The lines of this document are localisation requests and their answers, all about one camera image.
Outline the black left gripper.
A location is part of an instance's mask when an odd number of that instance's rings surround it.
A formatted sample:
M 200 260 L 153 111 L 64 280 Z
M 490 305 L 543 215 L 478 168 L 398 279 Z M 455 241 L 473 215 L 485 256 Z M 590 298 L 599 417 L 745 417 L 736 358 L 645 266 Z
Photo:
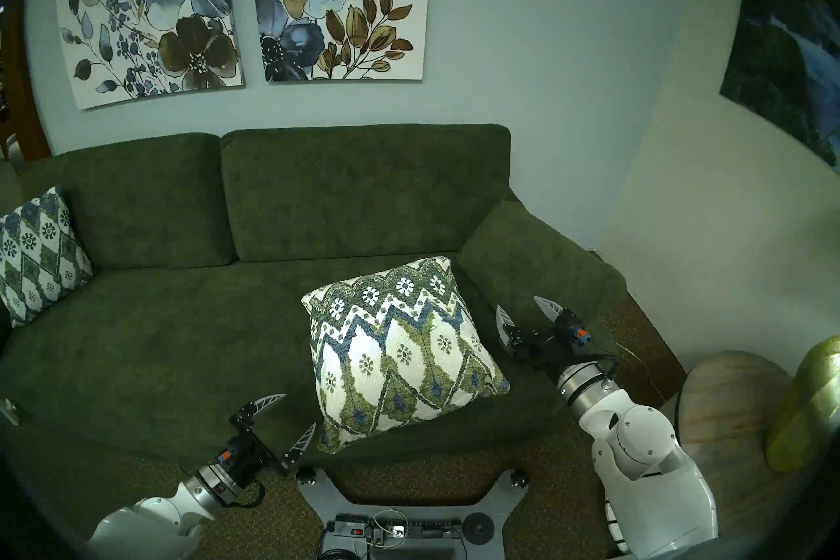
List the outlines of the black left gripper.
M 270 451 L 253 432 L 257 417 L 263 415 L 285 397 L 286 394 L 260 397 L 249 401 L 238 409 L 238 413 L 230 416 L 229 421 L 236 430 L 236 435 L 228 439 L 225 448 L 217 456 L 217 475 L 228 490 L 247 488 L 265 467 L 288 475 L 303 465 L 306 451 L 317 432 L 316 422 L 310 425 L 282 458 Z

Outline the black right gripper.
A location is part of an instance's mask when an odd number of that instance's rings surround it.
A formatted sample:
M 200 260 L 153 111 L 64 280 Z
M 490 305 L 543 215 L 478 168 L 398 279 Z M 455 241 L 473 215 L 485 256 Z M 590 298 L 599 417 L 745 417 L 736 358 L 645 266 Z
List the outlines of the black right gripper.
M 594 362 L 608 380 L 615 380 L 621 368 L 619 356 L 607 352 L 586 353 L 584 348 L 592 343 L 591 335 L 573 311 L 558 303 L 534 296 L 534 301 L 552 323 L 544 331 L 525 332 L 498 305 L 495 323 L 500 343 L 514 359 L 525 361 L 538 371 L 543 371 L 557 382 L 567 368 L 581 363 Z

